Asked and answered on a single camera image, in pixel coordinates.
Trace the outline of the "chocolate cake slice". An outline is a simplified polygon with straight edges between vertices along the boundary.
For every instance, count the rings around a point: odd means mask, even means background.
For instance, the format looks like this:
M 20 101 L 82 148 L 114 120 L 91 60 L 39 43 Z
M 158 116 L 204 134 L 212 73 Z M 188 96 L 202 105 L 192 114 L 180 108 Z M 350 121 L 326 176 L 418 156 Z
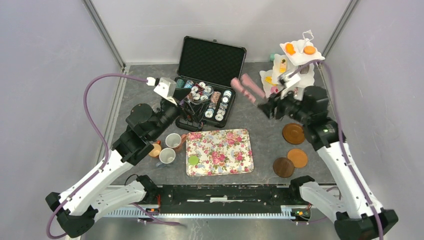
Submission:
M 305 74 L 308 74 L 309 70 L 310 70 L 310 65 L 307 64 L 299 72 L 301 75 L 305 75 Z

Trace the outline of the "pink strawberry cake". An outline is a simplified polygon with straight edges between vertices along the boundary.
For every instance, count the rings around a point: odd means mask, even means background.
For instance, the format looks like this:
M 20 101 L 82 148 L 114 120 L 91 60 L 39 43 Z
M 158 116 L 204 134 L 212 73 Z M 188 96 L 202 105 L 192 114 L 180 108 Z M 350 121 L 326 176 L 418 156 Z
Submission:
M 277 86 L 272 86 L 270 89 L 271 94 L 277 94 L 279 92 L 279 89 Z

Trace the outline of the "yellow kiwi cake slice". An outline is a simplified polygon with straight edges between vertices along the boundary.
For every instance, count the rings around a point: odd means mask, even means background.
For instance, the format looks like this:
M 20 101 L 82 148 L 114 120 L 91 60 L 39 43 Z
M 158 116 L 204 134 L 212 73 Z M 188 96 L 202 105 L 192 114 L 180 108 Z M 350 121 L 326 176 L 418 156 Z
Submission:
M 271 77 L 271 76 L 266 76 L 264 80 L 265 80 L 267 83 L 269 83 L 270 85 L 272 85 L 272 86 L 276 86 L 276 84 L 272 82 L 272 80 L 273 80 L 273 79 L 272 79 L 272 77 Z

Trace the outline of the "yellow cake with green fruit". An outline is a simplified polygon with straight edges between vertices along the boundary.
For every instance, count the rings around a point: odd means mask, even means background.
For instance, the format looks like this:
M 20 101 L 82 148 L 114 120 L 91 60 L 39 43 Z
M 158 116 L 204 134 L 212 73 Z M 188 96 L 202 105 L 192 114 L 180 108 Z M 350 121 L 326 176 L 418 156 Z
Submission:
M 287 71 L 287 60 L 285 58 L 282 58 L 279 64 L 279 72 L 283 74 L 286 71 Z

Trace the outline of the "yellow round biscuit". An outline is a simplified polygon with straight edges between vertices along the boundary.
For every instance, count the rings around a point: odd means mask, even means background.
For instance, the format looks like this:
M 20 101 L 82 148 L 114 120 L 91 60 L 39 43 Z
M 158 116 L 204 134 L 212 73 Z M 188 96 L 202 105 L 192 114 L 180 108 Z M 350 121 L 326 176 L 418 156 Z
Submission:
M 311 45 L 307 45 L 303 48 L 303 53 L 306 55 L 314 55 L 316 53 L 316 48 Z

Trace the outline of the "pink-handled metal tongs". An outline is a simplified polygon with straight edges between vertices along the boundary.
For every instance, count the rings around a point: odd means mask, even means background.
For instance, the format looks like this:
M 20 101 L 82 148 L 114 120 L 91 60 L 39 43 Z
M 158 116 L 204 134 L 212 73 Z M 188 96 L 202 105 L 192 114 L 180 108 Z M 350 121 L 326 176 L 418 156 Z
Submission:
M 265 92 L 246 73 L 239 78 L 233 78 L 230 86 L 254 105 L 262 104 L 266 100 Z

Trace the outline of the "green round macaron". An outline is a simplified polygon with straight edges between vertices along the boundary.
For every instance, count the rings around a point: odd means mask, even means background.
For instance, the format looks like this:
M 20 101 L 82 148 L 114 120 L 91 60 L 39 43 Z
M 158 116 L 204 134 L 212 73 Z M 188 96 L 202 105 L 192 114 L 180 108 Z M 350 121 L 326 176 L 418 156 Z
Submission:
M 199 159 L 199 157 L 198 157 L 198 156 L 196 156 L 196 155 L 192 155 L 192 156 L 190 156 L 190 157 L 188 158 L 188 163 L 189 163 L 189 165 L 191 165 L 191 166 L 195 166 L 195 165 L 197 165 L 197 164 L 199 163 L 199 161 L 200 161 L 200 159 Z

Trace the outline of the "orange pastry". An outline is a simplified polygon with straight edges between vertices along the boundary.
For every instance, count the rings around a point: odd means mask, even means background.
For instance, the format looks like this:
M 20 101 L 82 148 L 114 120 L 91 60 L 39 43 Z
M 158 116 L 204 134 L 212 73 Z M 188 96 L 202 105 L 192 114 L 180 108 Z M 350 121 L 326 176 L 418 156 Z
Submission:
M 285 51 L 287 54 L 289 54 L 290 56 L 294 55 L 296 53 L 295 51 L 295 47 L 292 43 L 287 43 L 285 45 Z

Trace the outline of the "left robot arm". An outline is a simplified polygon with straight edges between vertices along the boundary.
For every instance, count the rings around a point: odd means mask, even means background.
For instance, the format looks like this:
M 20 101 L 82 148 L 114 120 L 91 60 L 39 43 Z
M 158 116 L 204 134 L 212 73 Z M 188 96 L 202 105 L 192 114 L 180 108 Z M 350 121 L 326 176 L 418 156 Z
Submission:
M 76 238 L 86 233 L 100 218 L 129 204 L 153 203 L 158 188 L 142 175 L 126 186 L 103 194 L 117 177 L 136 166 L 154 149 L 153 142 L 178 118 L 197 120 L 196 108 L 208 104 L 189 88 L 167 90 L 158 109 L 149 104 L 135 105 L 126 118 L 126 130 L 105 148 L 104 158 L 69 189 L 51 192 L 46 202 L 64 235 Z

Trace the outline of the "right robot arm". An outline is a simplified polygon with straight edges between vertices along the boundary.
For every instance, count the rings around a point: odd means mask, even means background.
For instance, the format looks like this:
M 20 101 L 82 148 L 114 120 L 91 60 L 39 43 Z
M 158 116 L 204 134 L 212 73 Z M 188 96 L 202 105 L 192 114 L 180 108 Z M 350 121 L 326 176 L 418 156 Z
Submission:
M 293 92 L 279 92 L 258 105 L 269 119 L 289 117 L 302 125 L 305 139 L 326 164 L 341 194 L 341 198 L 332 196 L 306 175 L 290 182 L 289 199 L 295 204 L 306 201 L 320 210 L 341 240 L 383 239 L 399 218 L 368 187 L 342 128 L 329 117 L 329 102 L 324 88 L 308 86 L 301 100 Z

